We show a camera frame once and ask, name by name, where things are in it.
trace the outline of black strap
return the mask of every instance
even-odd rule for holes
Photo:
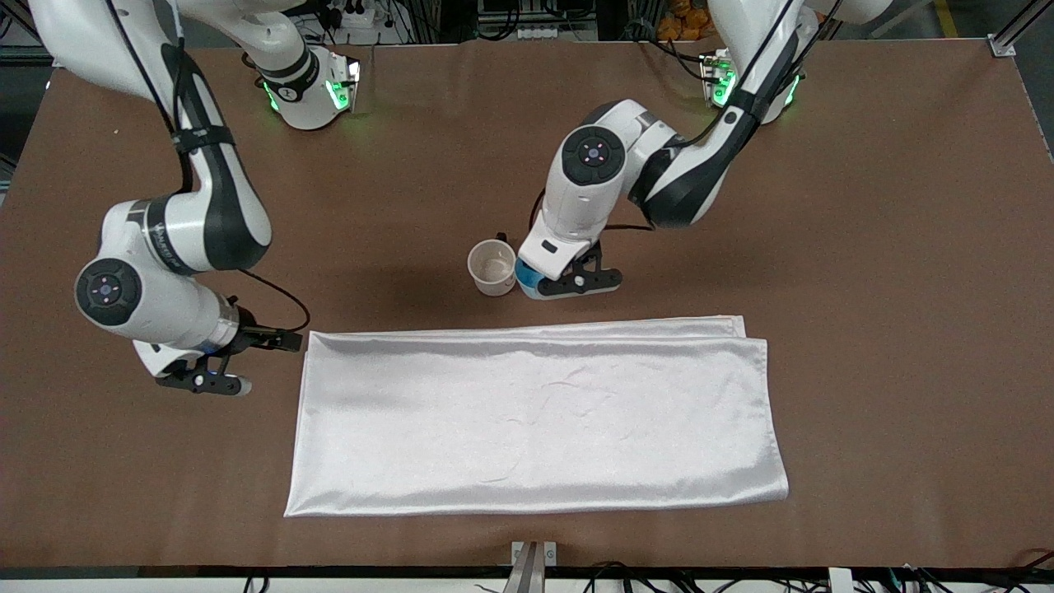
[[[305,45],[304,53],[300,54],[299,58],[296,58],[296,61],[293,62],[292,65],[279,70],[268,70],[266,67],[256,66],[256,72],[259,72],[267,78],[289,78],[290,76],[296,74],[297,72],[300,72],[300,68],[302,68],[308,63],[308,60],[311,59],[312,55],[313,54],[311,53],[311,50],[309,50],[308,46]]]
[[[193,130],[180,130],[172,135],[176,152],[187,154],[209,144],[234,145],[234,135],[227,125],[208,125]]]
[[[726,106],[738,106],[749,115],[753,115],[758,121],[764,121],[765,114],[768,113],[768,106],[770,104],[770,102],[759,99],[754,93],[747,93],[746,91],[737,88],[733,92],[731,96],[728,97],[728,104]]]

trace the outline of cable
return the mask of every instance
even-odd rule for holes
[[[688,64],[684,63],[684,58],[681,57],[681,53],[674,50],[674,42],[672,41],[667,41],[667,43],[669,44],[670,51],[672,52],[670,55],[672,55],[675,58],[677,58],[677,63],[681,64],[681,67],[684,68],[684,72],[687,72],[688,75],[690,75],[692,78],[695,78],[697,80],[709,80],[710,82],[715,82],[715,83],[718,81],[718,79],[715,78],[715,77],[713,77],[713,76],[706,76],[706,77],[704,77],[702,74],[699,74],[698,72],[696,72],[696,71],[691,70],[690,67],[688,67]]]
[[[401,44],[406,44],[406,41],[403,39],[403,34],[399,33],[398,27],[395,26],[395,19],[392,18],[392,0],[388,0],[388,11],[387,12],[388,12],[388,21],[385,24],[388,24],[388,22],[391,22],[392,23],[392,28],[395,29],[395,35],[398,37],[398,42]],[[403,13],[399,13],[398,16],[399,16],[399,20],[403,21],[403,26],[405,27],[406,26],[406,20],[403,19]]]
[[[256,281],[258,281],[260,283],[267,284],[267,285],[269,285],[269,286],[277,290],[278,292],[281,292],[284,295],[286,295],[287,299],[289,299],[290,301],[296,303],[296,307],[300,308],[300,311],[304,312],[304,323],[301,323],[300,325],[297,325],[296,328],[291,328],[289,330],[281,330],[281,329],[278,329],[278,330],[280,330],[281,332],[288,332],[290,334],[293,334],[293,333],[296,333],[296,332],[299,332],[299,331],[304,330],[305,328],[307,328],[311,323],[311,311],[308,310],[307,305],[305,305],[302,302],[300,302],[300,300],[297,299],[296,296],[294,296],[292,292],[286,290],[285,288],[278,285],[277,283],[271,281],[270,279],[267,279],[266,277],[260,276],[258,274],[255,274],[255,273],[253,273],[253,272],[251,272],[251,271],[249,271],[247,269],[238,268],[238,271],[241,272],[241,273],[243,273],[243,274],[246,274],[247,276],[255,279]],[[264,591],[267,590],[266,587],[267,587],[267,584],[265,581],[265,589],[261,590],[259,593],[264,593]]]
[[[515,15],[515,22],[512,21],[513,15]],[[476,37],[479,37],[480,39],[486,39],[487,41],[501,41],[502,39],[505,39],[509,35],[515,33],[516,26],[519,25],[520,25],[520,5],[518,4],[514,8],[510,9],[508,16],[505,17],[505,26],[502,27],[502,31],[500,31],[497,35],[491,36],[491,35],[484,35],[482,33],[476,33]]]
[[[443,33],[434,24],[432,24],[432,22],[430,20],[428,20],[428,13],[427,12],[422,12],[421,15],[417,14],[417,12],[414,9],[413,0],[406,0],[406,3],[404,4],[404,6],[406,7],[407,13],[410,15],[410,22],[413,22],[414,19],[416,19],[416,21],[418,23],[424,24],[425,27],[428,29],[428,34],[429,34],[427,36],[428,39],[425,39],[425,41],[421,40],[421,35],[416,35],[416,34],[414,35],[414,37],[417,39],[418,43],[422,43],[422,42],[426,42],[426,43],[427,42],[431,42],[430,40],[432,38],[432,35],[431,35],[432,33],[434,33],[436,35],[441,35]]]
[[[812,39],[809,39],[808,43],[805,44],[805,48],[802,50],[800,54],[798,54],[798,57],[795,58],[793,62],[790,62],[790,68],[787,70],[786,77],[780,82],[779,91],[776,93],[777,96],[779,96],[780,93],[785,91],[786,87],[790,85],[790,82],[794,81],[795,77],[798,76],[798,73],[801,72],[801,64],[805,61],[805,56],[807,56],[808,53],[813,50],[813,45],[817,42],[817,40],[826,37],[827,32],[831,31],[832,28],[837,31],[839,27],[841,27],[841,21],[835,20],[835,13],[838,12],[838,7],[842,5],[843,1],[844,0],[835,0],[835,5],[832,6],[831,12],[827,13],[827,19],[824,20],[823,24],[821,24],[819,28],[816,29],[816,33],[813,35]]]
[[[179,83],[183,76],[183,47],[186,45],[187,40],[180,36],[179,40],[176,41],[176,52],[178,52],[176,56],[176,77],[172,81],[172,120],[177,130],[182,129],[182,123],[179,120]]]
[[[574,36],[574,40],[575,41],[582,41],[582,38],[579,37],[579,32],[574,31],[574,25],[571,24],[571,19],[567,18],[567,13],[566,12],[564,13],[564,20],[567,21],[567,28],[571,32],[571,35]]]
[[[827,39],[834,41],[835,36],[838,35],[838,32],[842,29],[843,24],[845,24],[843,21],[838,21],[837,23],[835,23],[835,29],[832,31],[829,35],[827,35]]]
[[[406,34],[410,36],[410,42],[411,43],[415,43],[415,42],[419,43],[421,39],[417,37],[417,34],[412,28],[410,28],[410,25],[406,24],[406,19],[403,18],[403,11],[399,11],[398,8],[396,8],[395,12],[398,13],[398,20],[399,20],[399,22],[403,23],[403,28],[406,29]],[[399,36],[399,40],[402,40],[402,39],[403,39],[403,36],[401,35]]]
[[[249,57],[249,52],[241,52],[241,64],[246,67],[251,67],[256,70],[256,64],[253,62],[252,58]],[[257,76],[256,80],[253,80],[253,85],[257,88],[264,87],[264,77]]]
[[[249,571],[249,576],[246,578],[246,586],[241,588],[241,593],[249,593],[249,588],[253,585],[253,571]],[[271,577],[264,575],[264,585],[260,590],[256,593],[267,593],[267,590],[271,588]]]
[[[170,136],[175,135],[176,127],[173,124],[173,120],[169,116],[164,103],[161,102],[161,96],[157,93],[157,88],[154,87],[154,83],[150,80],[150,75],[147,74],[147,68],[142,65],[139,54],[135,51],[135,46],[132,45],[132,40],[129,38],[128,31],[124,29],[124,23],[121,22],[121,17],[117,13],[113,0],[105,0],[105,2],[106,8],[110,11],[110,16],[114,19],[114,24],[117,25],[117,32],[121,34],[124,47],[128,50],[129,55],[132,56],[132,61],[135,62],[136,68],[139,70],[139,75],[142,76],[143,82],[147,83],[147,90],[150,91],[150,96],[153,97],[154,104],[157,105],[157,111],[161,113],[161,119],[164,120],[164,127],[169,131]],[[182,177],[180,192],[188,192],[194,186],[194,178],[191,175],[191,161],[186,154],[177,153],[177,155],[179,157],[179,172]]]
[[[773,582],[775,582],[777,585],[782,585],[783,587],[786,587],[788,591],[797,591],[798,593],[807,593],[805,591],[805,589],[803,589],[801,587],[797,587],[795,585],[790,585],[789,580],[778,580],[778,579],[775,579],[775,578],[772,579],[772,580],[773,580]]]
[[[714,593],[724,593],[725,591],[731,589],[731,586],[736,585],[737,582],[739,582],[738,578],[729,580],[728,582],[726,582],[726,584],[722,585],[721,587],[718,587],[717,589],[715,589]]]
[[[7,21],[7,24],[3,27],[3,33],[0,33],[0,39],[3,39],[7,35],[7,32],[11,31],[11,25],[15,23],[15,19],[8,17],[5,13],[0,13],[0,17],[3,17],[0,18],[0,24],[3,24],[4,20]]]
[[[651,591],[651,593],[667,593],[666,591],[663,591],[662,589],[659,589],[658,587],[652,585],[651,581],[649,581],[648,579],[643,578],[633,573],[633,570],[627,567],[626,565],[614,560],[610,562],[604,562],[603,566],[600,568],[600,570],[597,571],[597,574],[594,574],[592,578],[590,578],[589,581],[586,582],[585,589],[582,590],[582,593],[596,593],[597,579],[599,579],[601,575],[603,575],[606,571],[616,568],[622,569],[623,571],[625,571],[627,575],[629,575],[628,577],[623,577],[622,579],[623,591],[628,591],[632,593],[633,586],[631,581],[636,580],[637,582],[640,582],[641,585],[646,587],[649,591]]]
[[[930,574],[930,571],[925,569],[918,569],[917,571],[915,571],[915,574],[917,574],[919,579],[921,580],[929,580],[930,582],[933,582],[934,585],[937,586],[937,589],[940,589],[944,593],[953,593],[951,589],[944,587],[943,584],[941,584],[932,574]]]
[[[542,204],[542,198],[545,197],[545,187],[538,192],[538,197],[534,198],[534,205],[530,207],[530,218],[527,220],[527,232],[530,232],[531,226],[534,225],[534,214],[538,213],[538,206]]]
[[[570,11],[553,11],[552,8],[549,7],[549,0],[542,0],[541,4],[543,11],[545,11],[550,17],[555,17],[558,19],[566,19],[568,18],[568,16],[575,19],[582,19],[588,17],[593,12],[593,8],[584,8],[571,15]]]
[[[731,96],[737,91],[739,91],[740,87],[743,86],[743,83],[746,82],[747,77],[750,76],[750,72],[754,70],[754,64],[758,63],[758,58],[760,58],[761,54],[765,51],[765,46],[768,45],[768,42],[772,41],[773,36],[776,35],[777,31],[779,31],[780,23],[783,22],[783,17],[786,16],[787,11],[790,9],[792,4],[794,4],[794,0],[787,0],[787,2],[783,5],[783,9],[780,11],[779,16],[776,17],[776,22],[774,22],[772,28],[768,29],[768,35],[765,35],[765,39],[761,42],[761,45],[758,46],[758,51],[755,52],[754,57],[750,58],[750,62],[746,64],[746,68],[743,71],[743,74],[739,76],[738,80],[736,81],[736,85],[729,90],[728,96]],[[709,124],[707,124],[706,127],[702,132],[700,132],[699,135],[697,135],[695,138],[670,144],[667,147],[686,147],[695,144],[699,140],[702,140],[704,137],[706,137],[707,134],[710,133],[711,130],[714,130],[715,126],[717,126],[718,121],[720,121],[723,118],[723,112],[724,110],[722,110],[722,113],[718,114],[718,116],[715,117],[714,120],[710,121]]]
[[[700,58],[699,56],[689,56],[687,54],[682,54],[681,52],[678,52],[677,50],[674,48],[674,40],[672,39],[669,40],[669,47],[667,47],[666,45],[663,45],[662,43],[656,41],[655,39],[643,39],[643,40],[639,40],[639,41],[647,41],[648,43],[651,43],[656,47],[659,47],[660,50],[662,50],[663,53],[668,54],[670,56],[674,56],[674,57],[678,58],[679,60],[686,60],[686,61],[689,61],[689,62],[700,63],[704,59],[704,58]]]
[[[527,220],[527,232],[530,232],[531,226],[534,225],[534,215],[538,214],[538,206],[542,204],[542,198],[545,197],[545,187],[538,192],[538,197],[534,198],[534,204],[530,207],[530,218]],[[607,224],[604,226],[605,231],[653,231],[656,230],[655,224],[651,220],[648,220],[648,225],[643,224]]]
[[[1054,552],[1048,552],[1048,553],[1043,554],[1042,556],[1040,556],[1039,558],[1037,558],[1037,559],[1029,562],[1028,565],[1024,565],[1021,568],[1024,569],[1024,570],[1027,570],[1027,571],[1034,570],[1036,567],[1038,567],[1039,565],[1046,562],[1047,560],[1050,560],[1051,558],[1054,558]]]

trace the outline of folded towel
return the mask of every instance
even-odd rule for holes
[[[286,516],[779,500],[766,343],[740,318],[312,333]]]

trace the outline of brown table surface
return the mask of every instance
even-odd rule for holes
[[[376,51],[371,113],[302,133],[233,51],[198,54],[271,214],[256,268],[325,332],[743,315],[769,341],[783,502],[550,516],[284,519],[302,355],[252,352],[243,399],[154,386],[83,320],[115,202],[177,184],[153,105],[55,75],[0,212],[0,562],[991,567],[1054,526],[1054,166],[982,41],[821,43],[799,102],[691,229],[611,232],[611,294],[487,299],[465,256],[519,240],[553,151],[631,97],[694,135],[697,82],[632,44]],[[613,221],[636,221],[619,205]],[[264,323],[281,296],[206,274]]]

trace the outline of paper cup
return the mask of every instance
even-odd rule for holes
[[[501,296],[516,283],[516,252],[504,240],[489,238],[468,252],[468,273],[475,286],[488,296]]]

